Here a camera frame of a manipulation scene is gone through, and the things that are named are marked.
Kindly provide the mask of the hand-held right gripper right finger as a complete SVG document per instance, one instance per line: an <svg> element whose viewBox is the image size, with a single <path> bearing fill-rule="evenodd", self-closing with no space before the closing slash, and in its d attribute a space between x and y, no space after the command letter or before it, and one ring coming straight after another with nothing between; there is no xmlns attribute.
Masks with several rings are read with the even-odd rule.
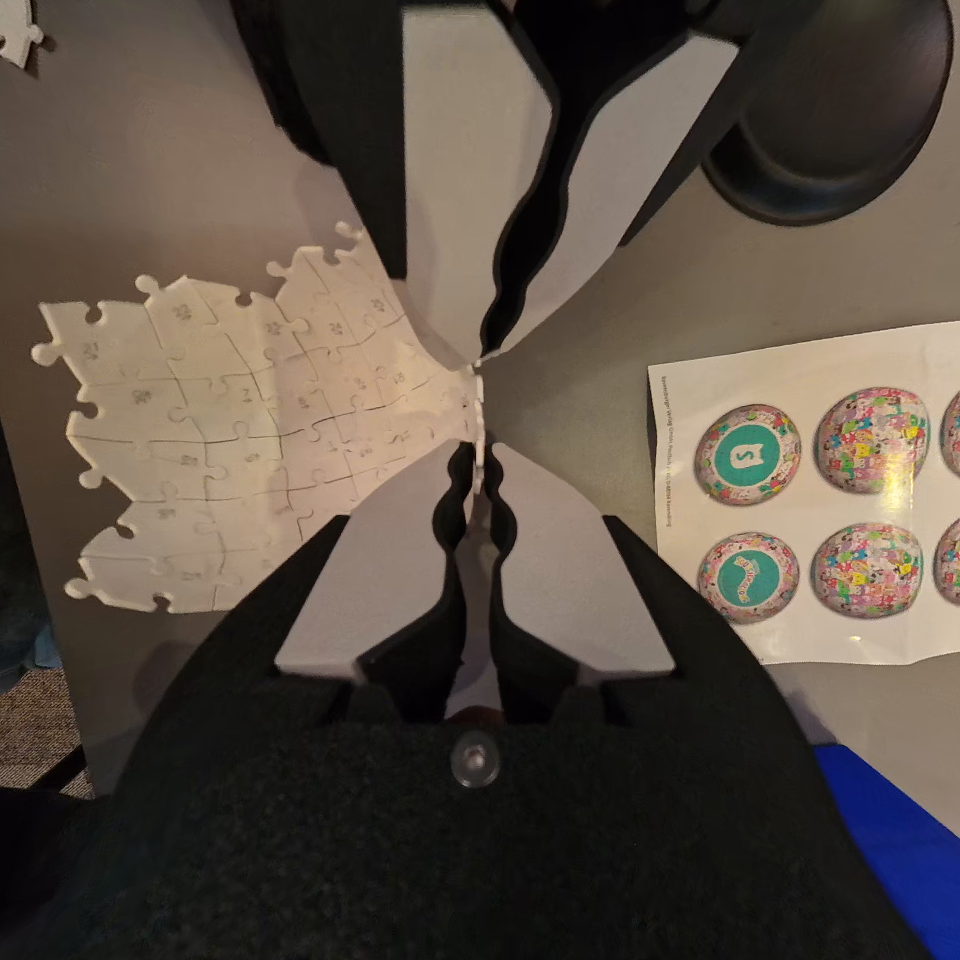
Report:
<svg viewBox="0 0 960 960"><path fill-rule="evenodd" d="M675 661L601 512L503 442L486 451L488 636L504 714L550 721L568 690L660 678Z"/></svg>

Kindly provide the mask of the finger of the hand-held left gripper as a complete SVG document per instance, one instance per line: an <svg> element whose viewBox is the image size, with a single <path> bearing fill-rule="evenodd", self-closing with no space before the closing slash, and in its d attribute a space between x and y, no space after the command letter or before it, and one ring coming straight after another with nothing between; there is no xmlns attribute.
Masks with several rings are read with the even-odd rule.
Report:
<svg viewBox="0 0 960 960"><path fill-rule="evenodd" d="M401 302L440 364L472 364L502 238L538 176L553 105L491 6L403 6L406 272Z"/></svg>
<svg viewBox="0 0 960 960"><path fill-rule="evenodd" d="M560 110L498 251L482 358L518 344L610 259L739 53L734 42L692 32L585 110Z"/></svg>

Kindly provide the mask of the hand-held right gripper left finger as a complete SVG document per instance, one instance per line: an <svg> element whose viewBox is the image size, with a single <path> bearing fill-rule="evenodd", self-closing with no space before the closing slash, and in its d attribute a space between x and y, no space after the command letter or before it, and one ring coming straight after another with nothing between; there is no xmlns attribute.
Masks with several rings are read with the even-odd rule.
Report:
<svg viewBox="0 0 960 960"><path fill-rule="evenodd" d="M468 605L456 550L475 449L443 442L354 510L274 658L276 692L388 697L440 724L462 666Z"/></svg>

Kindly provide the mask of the white puzzle ball shell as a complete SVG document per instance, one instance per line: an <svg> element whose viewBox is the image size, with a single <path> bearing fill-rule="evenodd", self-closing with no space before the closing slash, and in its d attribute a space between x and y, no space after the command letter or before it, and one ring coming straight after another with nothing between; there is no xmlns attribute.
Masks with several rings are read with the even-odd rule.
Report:
<svg viewBox="0 0 960 960"><path fill-rule="evenodd" d="M275 296L142 274L137 301L40 303L34 363L78 381L78 483L129 502L78 556L77 601L227 611L330 520L446 441L483 437L482 379L421 344L363 228L301 246Z"/></svg>

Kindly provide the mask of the black round ball stand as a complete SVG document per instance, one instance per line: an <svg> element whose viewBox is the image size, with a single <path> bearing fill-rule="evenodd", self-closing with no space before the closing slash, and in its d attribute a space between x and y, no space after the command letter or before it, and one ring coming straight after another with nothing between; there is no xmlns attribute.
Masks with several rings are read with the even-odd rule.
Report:
<svg viewBox="0 0 960 960"><path fill-rule="evenodd" d="M703 173L730 206L762 223L844 218L916 159L953 58L948 2L820 2Z"/></svg>

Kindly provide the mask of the printed instruction sheet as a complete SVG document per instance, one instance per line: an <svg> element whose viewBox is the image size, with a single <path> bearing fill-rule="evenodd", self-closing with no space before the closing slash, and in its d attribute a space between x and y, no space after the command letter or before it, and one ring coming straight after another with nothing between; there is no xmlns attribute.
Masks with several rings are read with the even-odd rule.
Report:
<svg viewBox="0 0 960 960"><path fill-rule="evenodd" d="M958 652L958 323L649 367L659 555L767 666Z"/></svg>

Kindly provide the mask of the person's blue jeans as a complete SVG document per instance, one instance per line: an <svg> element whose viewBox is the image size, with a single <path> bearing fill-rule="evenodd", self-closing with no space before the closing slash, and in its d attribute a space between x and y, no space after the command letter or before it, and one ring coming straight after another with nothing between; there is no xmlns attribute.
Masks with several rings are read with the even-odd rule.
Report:
<svg viewBox="0 0 960 960"><path fill-rule="evenodd" d="M1 437L1 691L58 669L49 607L5 436Z"/></svg>

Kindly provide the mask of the blue plastic bin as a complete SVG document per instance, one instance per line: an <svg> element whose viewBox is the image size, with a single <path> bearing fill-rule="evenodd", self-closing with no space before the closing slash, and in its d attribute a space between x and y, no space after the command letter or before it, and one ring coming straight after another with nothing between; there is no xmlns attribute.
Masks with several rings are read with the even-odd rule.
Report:
<svg viewBox="0 0 960 960"><path fill-rule="evenodd" d="M959 839L847 747L813 752L860 852L918 938L959 957Z"/></svg>

